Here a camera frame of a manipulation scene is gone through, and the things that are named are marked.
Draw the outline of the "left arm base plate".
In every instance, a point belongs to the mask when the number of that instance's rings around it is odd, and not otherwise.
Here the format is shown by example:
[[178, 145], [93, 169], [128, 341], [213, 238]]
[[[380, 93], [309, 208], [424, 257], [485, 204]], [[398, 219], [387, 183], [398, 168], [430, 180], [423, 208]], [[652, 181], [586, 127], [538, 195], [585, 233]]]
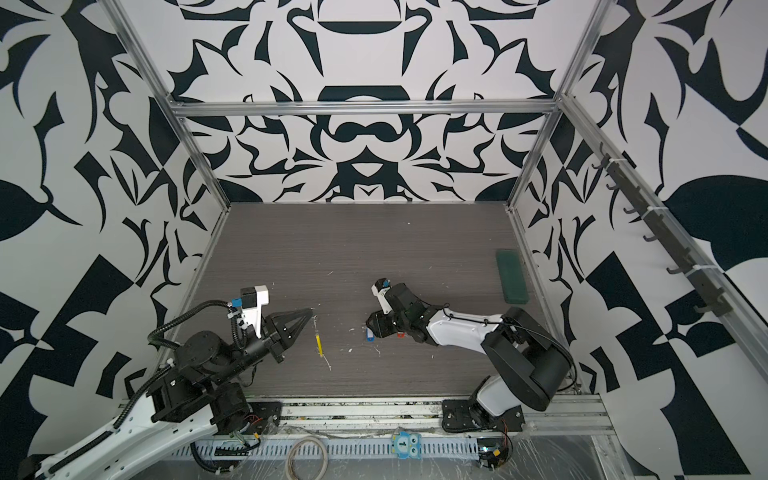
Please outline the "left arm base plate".
[[247, 408], [216, 423], [217, 434], [233, 435], [235, 431], [243, 435], [267, 434], [280, 425], [282, 407], [280, 401], [249, 401]]

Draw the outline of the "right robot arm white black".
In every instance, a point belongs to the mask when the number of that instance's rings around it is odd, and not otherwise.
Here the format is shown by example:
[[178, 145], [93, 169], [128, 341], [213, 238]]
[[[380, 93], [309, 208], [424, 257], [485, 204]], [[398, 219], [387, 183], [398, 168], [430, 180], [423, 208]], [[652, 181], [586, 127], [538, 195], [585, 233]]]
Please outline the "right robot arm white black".
[[426, 302], [404, 283], [386, 278], [371, 287], [380, 309], [366, 327], [377, 338], [407, 335], [420, 344], [458, 347], [485, 355], [496, 373], [467, 400], [443, 402], [442, 428], [451, 433], [499, 428], [522, 420], [524, 406], [544, 412], [577, 369], [570, 352], [525, 310], [459, 313]]

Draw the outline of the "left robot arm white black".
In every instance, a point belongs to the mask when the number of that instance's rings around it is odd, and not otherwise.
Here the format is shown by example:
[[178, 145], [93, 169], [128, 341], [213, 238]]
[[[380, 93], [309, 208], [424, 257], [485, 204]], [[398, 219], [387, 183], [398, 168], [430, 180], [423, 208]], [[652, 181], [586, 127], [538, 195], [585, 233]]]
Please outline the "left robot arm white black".
[[239, 375], [267, 357], [283, 361], [313, 317], [310, 308], [269, 315], [261, 336], [248, 332], [234, 344], [194, 334], [115, 419], [59, 453], [24, 459], [18, 478], [130, 479], [196, 441], [241, 431], [252, 409]]

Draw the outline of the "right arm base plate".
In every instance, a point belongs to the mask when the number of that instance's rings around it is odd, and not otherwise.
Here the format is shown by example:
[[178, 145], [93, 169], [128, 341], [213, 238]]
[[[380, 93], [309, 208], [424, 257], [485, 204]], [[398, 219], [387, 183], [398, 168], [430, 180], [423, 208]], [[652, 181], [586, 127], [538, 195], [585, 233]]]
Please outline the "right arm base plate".
[[441, 409], [441, 428], [448, 433], [521, 432], [525, 423], [520, 406], [511, 408], [499, 416], [493, 416], [477, 401], [444, 399]]

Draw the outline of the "metal keyring with keys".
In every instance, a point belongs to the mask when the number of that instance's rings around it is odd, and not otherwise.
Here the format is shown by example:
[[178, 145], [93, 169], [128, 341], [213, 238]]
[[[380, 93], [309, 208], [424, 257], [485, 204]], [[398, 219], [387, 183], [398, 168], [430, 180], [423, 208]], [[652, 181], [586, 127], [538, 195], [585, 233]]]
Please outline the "metal keyring with keys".
[[[313, 323], [313, 329], [314, 329], [314, 338], [315, 338], [315, 335], [316, 335], [316, 334], [319, 334], [319, 336], [320, 336], [320, 338], [321, 338], [321, 335], [320, 335], [320, 331], [319, 331], [319, 327], [318, 327], [318, 324], [317, 324], [317, 316], [316, 316], [316, 315], [313, 315], [313, 317], [312, 317], [312, 323]], [[330, 371], [332, 371], [332, 365], [330, 364], [330, 362], [329, 362], [328, 358], [326, 357], [326, 355], [325, 355], [325, 351], [324, 351], [324, 357], [322, 357], [321, 359], [322, 359], [322, 360], [325, 362], [325, 364], [326, 364], [326, 366], [327, 366], [327, 369], [329, 370], [329, 372], [330, 372]]]

